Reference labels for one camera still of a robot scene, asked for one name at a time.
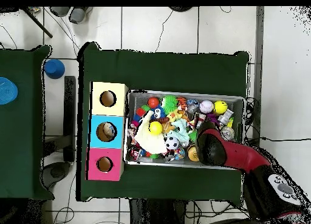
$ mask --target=circular hole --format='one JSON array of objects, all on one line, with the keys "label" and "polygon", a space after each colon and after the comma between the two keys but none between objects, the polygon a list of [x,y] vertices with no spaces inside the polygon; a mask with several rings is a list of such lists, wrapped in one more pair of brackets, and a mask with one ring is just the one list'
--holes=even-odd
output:
[{"label": "circular hole", "polygon": [[109,157],[101,157],[97,161],[97,168],[100,171],[108,172],[111,170],[112,166],[113,166],[112,160]]},{"label": "circular hole", "polygon": [[113,91],[104,91],[100,95],[100,103],[104,107],[112,107],[115,105],[115,102],[117,101],[117,97],[115,96],[115,93]]},{"label": "circular hole", "polygon": [[110,142],[117,135],[117,128],[111,122],[100,123],[96,130],[96,136],[102,142]]}]

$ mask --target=shape sorter box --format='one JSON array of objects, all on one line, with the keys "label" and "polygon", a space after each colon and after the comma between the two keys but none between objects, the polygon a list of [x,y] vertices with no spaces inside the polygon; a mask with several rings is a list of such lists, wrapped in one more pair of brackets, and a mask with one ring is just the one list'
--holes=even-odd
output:
[{"label": "shape sorter box", "polygon": [[[89,139],[87,152],[87,180],[119,181],[123,172],[123,145],[125,122],[125,98],[128,88],[120,83],[91,82],[90,84]],[[114,102],[105,106],[101,100],[104,92],[113,94]],[[101,141],[98,132],[102,123],[110,123],[114,128],[114,137],[110,141]],[[101,171],[98,161],[106,157],[111,162],[108,171]]]}]

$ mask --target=white cloth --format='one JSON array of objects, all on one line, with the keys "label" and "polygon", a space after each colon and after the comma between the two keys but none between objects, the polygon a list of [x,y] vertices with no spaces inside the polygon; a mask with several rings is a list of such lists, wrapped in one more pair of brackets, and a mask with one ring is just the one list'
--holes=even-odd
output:
[{"label": "white cloth", "polygon": [[135,140],[150,154],[162,154],[167,152],[163,134],[153,135],[149,131],[150,118],[153,111],[149,111],[136,132]]}]

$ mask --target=yellow box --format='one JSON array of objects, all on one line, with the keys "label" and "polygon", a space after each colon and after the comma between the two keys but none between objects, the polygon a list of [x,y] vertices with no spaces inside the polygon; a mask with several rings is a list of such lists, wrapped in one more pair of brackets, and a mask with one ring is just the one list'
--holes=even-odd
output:
[{"label": "yellow box", "polygon": [[[120,83],[91,82],[92,114],[123,116],[125,112],[125,98],[128,87]],[[110,107],[104,106],[103,97],[114,97],[114,103]]]}]

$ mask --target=blue box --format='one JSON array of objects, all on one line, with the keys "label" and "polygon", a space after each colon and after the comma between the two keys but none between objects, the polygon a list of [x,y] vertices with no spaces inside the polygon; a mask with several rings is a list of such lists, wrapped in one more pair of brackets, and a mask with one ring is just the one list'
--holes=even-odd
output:
[{"label": "blue box", "polygon": [[[117,134],[114,139],[108,142],[101,141],[96,135],[98,125],[105,122],[112,123],[117,129]],[[123,148],[123,133],[124,117],[92,115],[90,143],[91,148]]]}]

